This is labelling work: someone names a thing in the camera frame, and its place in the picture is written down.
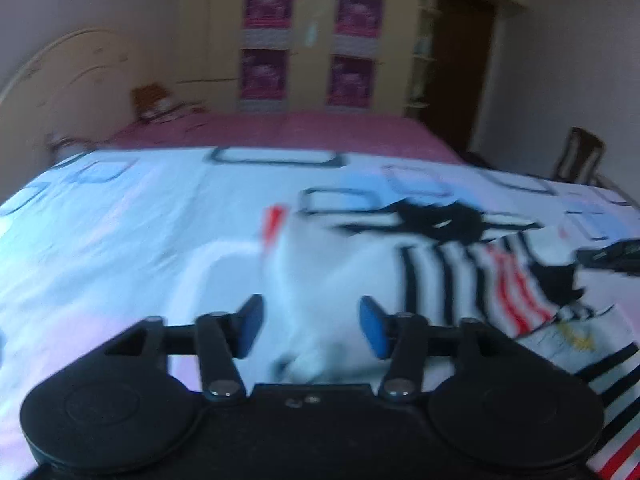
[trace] bed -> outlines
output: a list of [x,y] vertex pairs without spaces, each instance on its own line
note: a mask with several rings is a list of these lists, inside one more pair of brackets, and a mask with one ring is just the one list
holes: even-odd
[[[232,131],[244,124],[242,133],[254,119],[225,123],[219,116],[196,114],[183,118],[183,126],[187,131],[213,124]],[[319,118],[267,119],[281,132],[302,127],[296,121],[317,128]],[[265,120],[260,118],[260,127]],[[144,137],[144,131],[123,138],[136,136]],[[17,480],[34,467],[18,424],[20,402],[30,388],[144,317],[189,324],[207,312],[235,311],[252,294],[263,294],[266,323],[251,357],[238,367],[248,389],[273,380],[274,366],[289,343],[286,320],[269,308],[273,280],[264,256],[263,225],[273,205],[292,214],[332,215],[377,210],[399,200],[421,206],[462,202],[554,226],[572,249],[640,237],[640,213],[608,190],[480,170],[454,160],[445,164],[322,146],[300,150],[286,142],[271,149],[248,148],[235,146],[235,138],[230,134],[225,145],[198,148],[79,153],[36,176],[0,206],[0,478]],[[581,279],[585,285],[597,279],[591,299],[615,306],[606,316],[579,325],[593,340],[593,349],[573,348],[555,326],[522,339],[549,358],[569,355],[554,362],[571,372],[613,350],[610,337],[598,336],[603,326],[614,327],[616,344],[635,344],[640,332],[638,279],[588,272]],[[350,291],[366,293],[365,287]],[[393,298],[385,306],[399,308]],[[343,335],[358,337],[357,332]],[[363,362],[369,375],[359,380],[375,384],[382,370],[371,371],[375,360],[370,358]],[[637,360],[638,355],[622,363],[594,388],[600,392],[621,377],[635,377]],[[172,359],[170,371],[188,387],[199,388],[193,359]],[[424,387],[449,375],[450,364],[443,364],[425,376]],[[607,408],[607,421],[634,409],[638,397],[640,386],[632,383]],[[610,469],[612,458],[620,458],[618,451],[628,447],[626,440],[638,428],[636,412],[591,466]],[[618,477],[626,479],[639,459],[632,449],[616,468]]]
[[115,147],[262,146],[332,149],[462,163],[415,121],[390,116],[299,113],[195,114],[163,124],[136,120],[130,92],[157,68],[130,38],[105,28],[47,45],[0,91],[0,199],[50,166],[50,137]]

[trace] red stripe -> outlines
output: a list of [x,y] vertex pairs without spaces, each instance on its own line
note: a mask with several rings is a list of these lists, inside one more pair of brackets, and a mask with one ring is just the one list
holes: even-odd
[[274,205],[267,209],[262,231],[262,242],[265,251],[269,251],[275,245],[286,217],[287,208],[284,206]]
[[522,271],[520,270],[518,261],[516,260],[516,257],[513,254],[510,257],[510,261],[511,261],[511,267],[513,267],[513,272],[516,276],[516,283],[518,284],[518,289],[520,290],[520,293],[525,303],[529,307],[529,309],[531,309],[533,312],[538,314],[544,320],[545,323],[548,321],[551,321],[553,319],[553,316],[549,314],[546,310],[544,310],[542,307],[538,306],[538,304],[536,303],[536,300],[533,298],[533,295],[529,290],[529,284],[527,283],[527,279],[524,277]]
[[640,478],[640,463],[636,465],[631,474],[625,480],[638,480]]
[[500,251],[496,251],[491,247],[491,245],[487,245],[486,249],[494,258],[495,264],[498,267],[498,299],[502,303],[502,307],[507,313],[507,316],[509,316],[518,327],[518,333],[516,336],[528,334],[531,332],[529,323],[527,323],[527,320],[518,313],[516,307],[511,303],[511,298],[509,297],[507,290],[507,272],[504,266],[505,256],[501,254]]
[[[616,451],[615,455],[607,460],[607,463],[600,470],[600,476],[602,476],[604,480],[609,480],[613,475],[615,475],[616,471],[620,469],[620,466],[626,462],[626,460],[633,454],[633,452],[638,449],[639,446],[640,430],[636,431],[634,436],[627,440],[622,445],[622,447]],[[638,476],[631,475],[628,478],[638,480]]]

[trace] fabric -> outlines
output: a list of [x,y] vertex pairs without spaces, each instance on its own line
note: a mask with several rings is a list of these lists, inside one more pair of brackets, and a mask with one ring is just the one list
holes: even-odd
[[[270,244],[268,304],[289,320],[279,380],[373,375],[364,337],[353,336],[363,295],[438,326],[481,319],[596,391],[606,426],[590,467],[605,480],[640,478],[640,349],[618,309],[586,302],[597,275],[576,286],[581,269],[557,228],[459,203],[401,202],[366,214],[290,215]],[[450,363],[431,360],[423,388],[451,374]]]
[[575,374],[600,395],[605,427],[588,465],[604,480],[640,478],[640,351],[617,308],[546,327],[521,344]]
[[606,312],[610,303],[580,300],[573,256],[557,228],[461,203],[290,215],[268,256],[268,303],[289,319],[283,371],[313,381],[372,364],[364,336],[342,337],[358,332],[362,296],[438,326],[481,319],[511,337]]

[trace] wooden chair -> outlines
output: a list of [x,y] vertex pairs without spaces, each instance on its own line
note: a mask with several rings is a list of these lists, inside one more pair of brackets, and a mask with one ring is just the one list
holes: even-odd
[[582,128],[572,128],[552,180],[590,184],[605,150],[605,143],[598,137]]

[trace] white wall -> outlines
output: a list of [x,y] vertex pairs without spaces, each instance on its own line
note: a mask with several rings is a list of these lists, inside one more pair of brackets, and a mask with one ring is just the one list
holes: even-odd
[[177,0],[0,0],[0,88],[37,51],[85,27],[107,27],[140,41],[170,80]]
[[489,50],[489,59],[484,73],[484,86],[478,104],[476,124],[469,144],[469,150],[472,152],[479,152],[481,149],[482,139],[484,139],[488,119],[492,111],[492,105],[496,95],[496,86],[498,84],[498,74],[500,72],[500,61],[502,60],[505,28],[506,18],[504,17],[502,9],[498,8],[494,19],[491,49]]
[[476,130],[498,168],[550,176],[571,126],[607,143],[601,170],[640,199],[640,0],[530,0],[504,19]]

